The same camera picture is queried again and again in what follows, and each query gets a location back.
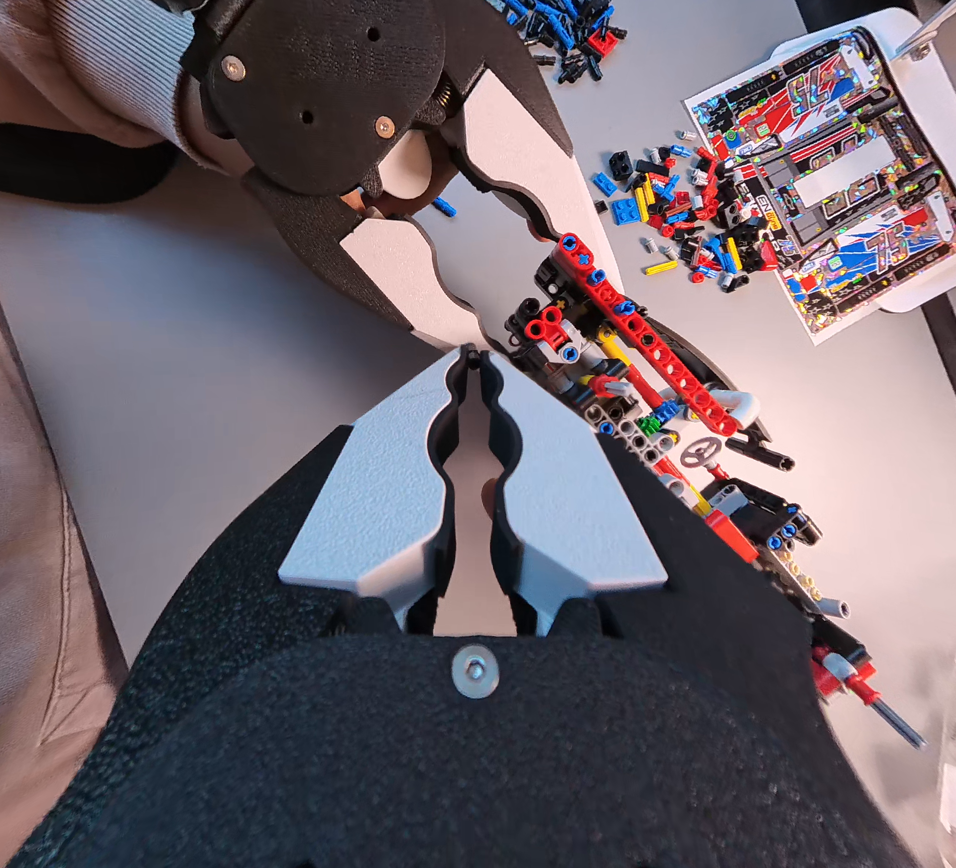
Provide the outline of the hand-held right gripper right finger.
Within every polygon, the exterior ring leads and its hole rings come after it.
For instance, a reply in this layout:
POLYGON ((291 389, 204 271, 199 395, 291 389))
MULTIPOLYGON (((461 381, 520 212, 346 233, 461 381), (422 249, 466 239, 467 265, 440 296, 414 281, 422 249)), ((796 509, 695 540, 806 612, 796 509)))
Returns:
POLYGON ((520 636, 544 636, 569 599, 667 579, 592 426, 514 367, 480 356, 488 446, 500 463, 491 560, 520 636))

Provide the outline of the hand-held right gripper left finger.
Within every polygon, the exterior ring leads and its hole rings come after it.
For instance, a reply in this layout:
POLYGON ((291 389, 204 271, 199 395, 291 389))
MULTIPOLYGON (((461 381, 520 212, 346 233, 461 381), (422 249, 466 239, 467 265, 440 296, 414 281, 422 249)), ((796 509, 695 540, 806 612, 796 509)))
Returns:
POLYGON ((461 350, 355 420, 278 568, 283 583, 382 599, 400 629, 448 587, 461 350))

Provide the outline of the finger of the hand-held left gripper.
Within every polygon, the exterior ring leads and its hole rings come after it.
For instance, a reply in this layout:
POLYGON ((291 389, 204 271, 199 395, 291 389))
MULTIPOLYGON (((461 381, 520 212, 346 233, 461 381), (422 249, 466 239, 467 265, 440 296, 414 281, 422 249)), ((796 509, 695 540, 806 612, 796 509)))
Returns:
POLYGON ((448 292, 434 246, 415 221, 366 218, 341 247, 409 321, 414 336, 442 351, 464 344, 503 349, 486 335, 475 310, 448 292))
POLYGON ((466 176, 520 205, 539 236, 561 242, 573 235, 608 279, 621 279, 574 154, 492 70, 483 71, 456 116, 456 151, 466 176))

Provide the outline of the lego car model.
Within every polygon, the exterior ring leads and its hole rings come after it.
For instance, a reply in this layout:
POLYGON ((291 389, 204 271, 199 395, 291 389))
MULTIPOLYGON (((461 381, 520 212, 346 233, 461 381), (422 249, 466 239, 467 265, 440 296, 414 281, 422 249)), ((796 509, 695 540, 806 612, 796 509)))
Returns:
POLYGON ((759 402, 612 284, 595 255, 566 233, 539 265, 543 301, 522 301, 506 322, 508 357, 574 410, 602 439, 615 439, 650 470, 663 490, 703 519, 764 575, 811 625, 811 671, 819 697, 851 692, 920 750, 926 740, 873 687, 863 643, 838 627, 850 616, 827 597, 796 558, 822 538, 798 503, 729 475, 727 448, 774 468, 793 460, 767 449, 759 402))

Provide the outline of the person's left forearm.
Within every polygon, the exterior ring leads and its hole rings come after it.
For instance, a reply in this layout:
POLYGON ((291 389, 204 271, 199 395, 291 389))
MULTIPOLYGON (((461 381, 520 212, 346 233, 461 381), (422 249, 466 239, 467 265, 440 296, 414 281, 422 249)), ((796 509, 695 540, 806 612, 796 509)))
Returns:
POLYGON ((234 176, 252 166, 207 129, 180 58, 186 16, 148 0, 1 0, 1 122, 143 149, 168 141, 234 176))

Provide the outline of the pile of mixed coloured pieces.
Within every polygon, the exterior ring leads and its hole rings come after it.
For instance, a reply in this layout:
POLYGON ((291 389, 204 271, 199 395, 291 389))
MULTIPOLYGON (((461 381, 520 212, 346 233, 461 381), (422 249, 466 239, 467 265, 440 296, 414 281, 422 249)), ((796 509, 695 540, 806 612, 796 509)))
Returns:
POLYGON ((611 152, 589 184, 597 214, 637 233, 643 277, 682 275, 731 294, 781 269, 769 215, 744 174, 693 130, 642 152, 611 152))

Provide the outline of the holographic sticker sheet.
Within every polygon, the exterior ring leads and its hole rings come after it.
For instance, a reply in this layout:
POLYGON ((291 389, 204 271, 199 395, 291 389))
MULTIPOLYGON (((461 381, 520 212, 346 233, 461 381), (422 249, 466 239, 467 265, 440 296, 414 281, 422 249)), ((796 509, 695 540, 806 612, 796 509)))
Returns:
POLYGON ((776 276, 813 344, 954 286, 954 180, 867 29, 768 59, 684 106, 768 213, 776 276))

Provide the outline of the white metal book stand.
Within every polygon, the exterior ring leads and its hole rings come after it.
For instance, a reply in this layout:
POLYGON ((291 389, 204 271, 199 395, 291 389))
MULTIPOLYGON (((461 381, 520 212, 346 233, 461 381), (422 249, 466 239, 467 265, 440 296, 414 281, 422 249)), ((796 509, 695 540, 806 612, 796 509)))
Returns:
POLYGON ((947 19, 937 14, 921 20, 901 8, 890 8, 848 19, 822 30, 792 38, 769 54, 773 62, 783 61, 838 32, 854 26, 867 29, 875 38, 887 64, 894 86, 920 126, 929 145, 955 179, 955 91, 954 66, 946 65, 940 45, 939 27, 954 30, 954 5, 947 19))

